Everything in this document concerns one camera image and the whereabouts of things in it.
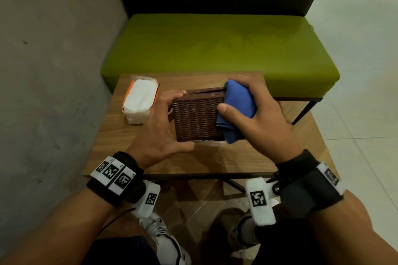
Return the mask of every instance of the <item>green cushion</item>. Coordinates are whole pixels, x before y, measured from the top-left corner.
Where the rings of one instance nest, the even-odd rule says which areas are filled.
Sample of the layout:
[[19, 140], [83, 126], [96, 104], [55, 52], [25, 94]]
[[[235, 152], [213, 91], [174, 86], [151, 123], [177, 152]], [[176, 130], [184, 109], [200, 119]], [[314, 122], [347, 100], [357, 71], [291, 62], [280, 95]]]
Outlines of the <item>green cushion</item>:
[[102, 67], [120, 74], [262, 71], [274, 97], [321, 98], [339, 79], [322, 43], [298, 16], [137, 14]]

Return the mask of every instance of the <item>gray wall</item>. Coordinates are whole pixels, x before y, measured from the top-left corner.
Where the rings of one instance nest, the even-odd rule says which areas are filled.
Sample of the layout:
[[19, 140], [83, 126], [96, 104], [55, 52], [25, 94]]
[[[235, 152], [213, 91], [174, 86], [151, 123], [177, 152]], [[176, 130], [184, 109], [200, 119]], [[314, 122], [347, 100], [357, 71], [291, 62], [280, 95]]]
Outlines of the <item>gray wall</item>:
[[1, 254], [84, 183], [126, 20], [120, 0], [0, 0]]

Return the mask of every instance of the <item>wicker basket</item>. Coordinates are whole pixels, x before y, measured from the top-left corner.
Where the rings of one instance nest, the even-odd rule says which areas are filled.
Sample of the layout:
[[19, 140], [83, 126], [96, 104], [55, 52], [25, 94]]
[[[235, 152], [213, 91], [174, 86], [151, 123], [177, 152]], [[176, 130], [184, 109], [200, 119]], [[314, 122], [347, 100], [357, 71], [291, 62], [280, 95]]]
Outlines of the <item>wicker basket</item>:
[[217, 105], [224, 101], [225, 87], [187, 90], [172, 103], [177, 141], [223, 141], [216, 127]]

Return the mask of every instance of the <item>wrist-mounted device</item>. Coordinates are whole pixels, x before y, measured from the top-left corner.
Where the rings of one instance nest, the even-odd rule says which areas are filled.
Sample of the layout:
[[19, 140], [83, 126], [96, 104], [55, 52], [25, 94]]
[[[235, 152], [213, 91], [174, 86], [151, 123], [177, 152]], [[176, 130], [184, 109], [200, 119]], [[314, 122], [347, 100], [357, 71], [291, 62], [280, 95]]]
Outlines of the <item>wrist-mounted device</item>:
[[90, 174], [87, 187], [115, 207], [123, 200], [134, 203], [134, 215], [146, 218], [153, 211], [160, 186], [143, 180], [143, 174], [135, 159], [120, 151], [105, 158]]
[[277, 196], [295, 218], [343, 200], [345, 188], [342, 182], [308, 150], [276, 167], [278, 171], [274, 178], [267, 182], [262, 177], [246, 182], [251, 215], [257, 225], [275, 224], [271, 198]]

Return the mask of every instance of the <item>table top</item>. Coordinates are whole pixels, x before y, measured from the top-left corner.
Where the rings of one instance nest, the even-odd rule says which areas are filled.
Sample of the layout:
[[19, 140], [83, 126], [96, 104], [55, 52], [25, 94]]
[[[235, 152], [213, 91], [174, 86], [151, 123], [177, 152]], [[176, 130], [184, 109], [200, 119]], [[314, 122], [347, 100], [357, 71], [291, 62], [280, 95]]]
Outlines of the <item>table top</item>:
[[[160, 91], [192, 90], [201, 88], [221, 87], [234, 75], [248, 75], [264, 82], [260, 71], [247, 72], [209, 72], [209, 73], [161, 73], [144, 74], [154, 77], [160, 84]], [[90, 156], [83, 170], [89, 175], [107, 156], [117, 151], [124, 151], [130, 145], [141, 125], [129, 125], [122, 113], [125, 93], [131, 83], [131, 75], [119, 78], [104, 120], [99, 128]], [[281, 102], [286, 119], [291, 122], [298, 115], [306, 102]], [[325, 161], [334, 168], [329, 152], [316, 127], [316, 123], [308, 113], [295, 126], [294, 132], [303, 146], [309, 149], [319, 160]], [[170, 131], [175, 137], [174, 122], [170, 122]], [[246, 140], [234, 144], [226, 142], [197, 142], [194, 151], [180, 153], [158, 163], [145, 171], [147, 179], [213, 179], [213, 178], [249, 178], [256, 176], [270, 177], [276, 171], [274, 163], [258, 153]]]

